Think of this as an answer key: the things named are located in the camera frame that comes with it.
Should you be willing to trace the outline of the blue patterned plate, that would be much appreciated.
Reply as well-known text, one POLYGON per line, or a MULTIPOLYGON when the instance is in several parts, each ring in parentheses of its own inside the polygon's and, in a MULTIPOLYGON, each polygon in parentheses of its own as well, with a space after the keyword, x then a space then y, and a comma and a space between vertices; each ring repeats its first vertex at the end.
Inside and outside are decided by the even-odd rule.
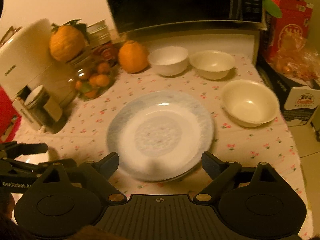
POLYGON ((210 149, 214 122, 193 96, 163 90, 127 103, 111 121, 109 151, 119 168, 140 181, 165 181, 192 170, 210 149))

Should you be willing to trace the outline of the cream bowl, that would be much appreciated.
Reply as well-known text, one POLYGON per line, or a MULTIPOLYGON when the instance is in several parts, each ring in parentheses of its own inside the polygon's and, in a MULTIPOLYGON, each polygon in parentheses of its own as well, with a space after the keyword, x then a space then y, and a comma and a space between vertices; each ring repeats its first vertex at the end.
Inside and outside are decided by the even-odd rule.
POLYGON ((198 51, 189 56, 189 62, 199 76, 208 80, 223 79, 235 67, 232 55, 217 50, 198 51))
POLYGON ((272 90, 251 80, 228 82, 221 90, 222 109, 240 126, 253 128, 275 119, 280 110, 272 90))

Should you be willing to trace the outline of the white bowl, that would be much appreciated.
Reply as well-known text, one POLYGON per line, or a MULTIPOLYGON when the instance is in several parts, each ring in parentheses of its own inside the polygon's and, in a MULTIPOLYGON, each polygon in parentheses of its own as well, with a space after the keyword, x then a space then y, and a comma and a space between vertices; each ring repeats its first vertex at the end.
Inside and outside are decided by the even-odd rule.
POLYGON ((168 46, 154 50, 148 55, 151 69, 161 76, 175 76, 188 67, 189 51, 183 47, 168 46))

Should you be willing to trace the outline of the white plate with grey rose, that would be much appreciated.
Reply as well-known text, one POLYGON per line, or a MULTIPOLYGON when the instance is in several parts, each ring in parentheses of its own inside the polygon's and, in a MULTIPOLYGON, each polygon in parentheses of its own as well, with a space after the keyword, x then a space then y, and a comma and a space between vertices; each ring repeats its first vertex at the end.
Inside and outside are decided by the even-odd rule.
POLYGON ((20 155, 19 157, 15 158, 15 160, 17 161, 35 164, 35 165, 39 163, 45 163, 45 162, 59 160, 59 159, 60 159, 59 153, 53 147, 48 147, 48 151, 45 153, 20 155))

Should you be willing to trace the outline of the cherry print tablecloth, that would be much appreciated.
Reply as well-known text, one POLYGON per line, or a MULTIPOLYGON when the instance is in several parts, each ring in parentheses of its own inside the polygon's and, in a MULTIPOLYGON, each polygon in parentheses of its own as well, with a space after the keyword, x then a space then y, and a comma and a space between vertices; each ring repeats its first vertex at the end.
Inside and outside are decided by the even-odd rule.
POLYGON ((245 55, 228 81, 121 73, 78 101, 56 134, 29 132, 59 156, 16 203, 37 239, 93 225, 125 239, 305 239, 306 195, 278 99, 245 55))

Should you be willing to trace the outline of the plastic jar of dark tea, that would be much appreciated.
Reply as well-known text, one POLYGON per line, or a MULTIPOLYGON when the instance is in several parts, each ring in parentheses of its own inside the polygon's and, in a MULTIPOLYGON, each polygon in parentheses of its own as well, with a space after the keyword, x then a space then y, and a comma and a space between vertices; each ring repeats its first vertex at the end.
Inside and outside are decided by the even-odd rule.
POLYGON ((58 133, 67 122, 67 116, 62 108, 43 85, 31 91, 24 105, 31 115, 50 133, 58 133))

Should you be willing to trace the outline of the glass jar of kumquats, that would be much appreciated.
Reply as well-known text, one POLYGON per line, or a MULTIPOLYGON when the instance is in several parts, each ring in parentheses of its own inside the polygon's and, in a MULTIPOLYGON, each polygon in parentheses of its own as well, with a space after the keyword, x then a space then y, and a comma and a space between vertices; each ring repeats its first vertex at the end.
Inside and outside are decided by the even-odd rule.
POLYGON ((89 46, 68 61, 73 77, 69 83, 82 101, 95 99, 104 94, 115 83, 118 70, 101 56, 94 55, 89 46))

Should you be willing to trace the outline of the white Changhong air fryer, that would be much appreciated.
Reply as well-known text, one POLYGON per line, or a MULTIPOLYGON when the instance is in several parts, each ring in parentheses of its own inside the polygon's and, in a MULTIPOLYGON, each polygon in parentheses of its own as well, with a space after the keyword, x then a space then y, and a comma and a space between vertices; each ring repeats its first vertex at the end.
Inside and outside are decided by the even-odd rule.
POLYGON ((49 51, 51 23, 44 18, 23 27, 1 47, 1 87, 13 107, 34 130, 41 124, 22 105, 27 87, 34 90, 43 85, 50 96, 65 108, 76 96, 70 82, 71 66, 56 61, 49 51))

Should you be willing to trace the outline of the black white cardboard box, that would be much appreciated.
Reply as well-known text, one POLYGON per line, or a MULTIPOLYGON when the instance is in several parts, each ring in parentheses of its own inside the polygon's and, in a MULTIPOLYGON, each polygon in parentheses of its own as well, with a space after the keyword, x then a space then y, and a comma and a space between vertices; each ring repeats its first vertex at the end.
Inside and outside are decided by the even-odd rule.
POLYGON ((256 69, 268 88, 278 97, 280 111, 288 126, 311 121, 319 107, 319 81, 303 81, 276 72, 258 55, 256 69))

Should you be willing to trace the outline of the orange citrus on table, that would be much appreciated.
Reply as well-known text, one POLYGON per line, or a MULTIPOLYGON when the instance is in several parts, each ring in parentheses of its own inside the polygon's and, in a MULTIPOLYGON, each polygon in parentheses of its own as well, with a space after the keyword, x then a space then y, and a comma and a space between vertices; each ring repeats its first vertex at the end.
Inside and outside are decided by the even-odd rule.
POLYGON ((148 65, 148 49, 134 40, 126 41, 118 53, 120 66, 127 73, 143 71, 148 65))

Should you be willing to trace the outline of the large orange citrus on jar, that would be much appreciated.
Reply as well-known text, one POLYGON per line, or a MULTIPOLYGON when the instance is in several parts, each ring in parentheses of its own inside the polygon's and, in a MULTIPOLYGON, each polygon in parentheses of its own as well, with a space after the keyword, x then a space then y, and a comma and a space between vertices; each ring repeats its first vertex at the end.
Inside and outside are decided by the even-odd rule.
POLYGON ((87 25, 80 21, 74 19, 62 25, 51 24, 49 51, 57 61, 71 61, 88 45, 87 25))

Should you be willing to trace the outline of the plastic bag of oranges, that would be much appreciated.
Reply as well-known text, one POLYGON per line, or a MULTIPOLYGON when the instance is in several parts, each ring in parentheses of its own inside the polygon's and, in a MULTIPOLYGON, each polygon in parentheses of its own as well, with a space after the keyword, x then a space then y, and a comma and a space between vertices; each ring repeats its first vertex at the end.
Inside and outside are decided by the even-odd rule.
POLYGON ((319 79, 319 51, 298 34, 286 34, 283 37, 270 65, 287 77, 303 81, 319 79))

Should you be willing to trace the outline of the metal lidded tin jar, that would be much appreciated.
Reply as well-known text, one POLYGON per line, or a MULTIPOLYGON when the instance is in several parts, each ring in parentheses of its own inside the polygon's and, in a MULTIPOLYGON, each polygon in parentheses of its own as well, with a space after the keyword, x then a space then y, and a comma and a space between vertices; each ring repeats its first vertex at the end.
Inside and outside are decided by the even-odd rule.
POLYGON ((117 64, 117 50, 112 43, 105 20, 89 25, 86 30, 93 54, 101 57, 111 67, 114 67, 117 64))

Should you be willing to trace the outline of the red gift box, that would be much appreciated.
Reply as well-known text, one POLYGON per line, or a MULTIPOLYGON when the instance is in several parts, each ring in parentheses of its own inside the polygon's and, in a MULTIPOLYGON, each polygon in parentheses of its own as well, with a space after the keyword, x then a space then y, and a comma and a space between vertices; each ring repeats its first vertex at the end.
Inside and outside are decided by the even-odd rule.
POLYGON ((267 30, 261 35, 260 53, 271 62, 285 36, 307 37, 313 4, 304 0, 264 0, 263 8, 267 30))

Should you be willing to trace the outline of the black Midea microwave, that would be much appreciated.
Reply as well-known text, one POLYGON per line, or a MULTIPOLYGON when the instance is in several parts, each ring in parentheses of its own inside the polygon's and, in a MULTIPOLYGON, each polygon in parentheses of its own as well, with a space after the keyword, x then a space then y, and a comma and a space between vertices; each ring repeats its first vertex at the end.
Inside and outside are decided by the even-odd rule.
POLYGON ((107 1, 120 33, 175 23, 263 21, 263 0, 107 1))

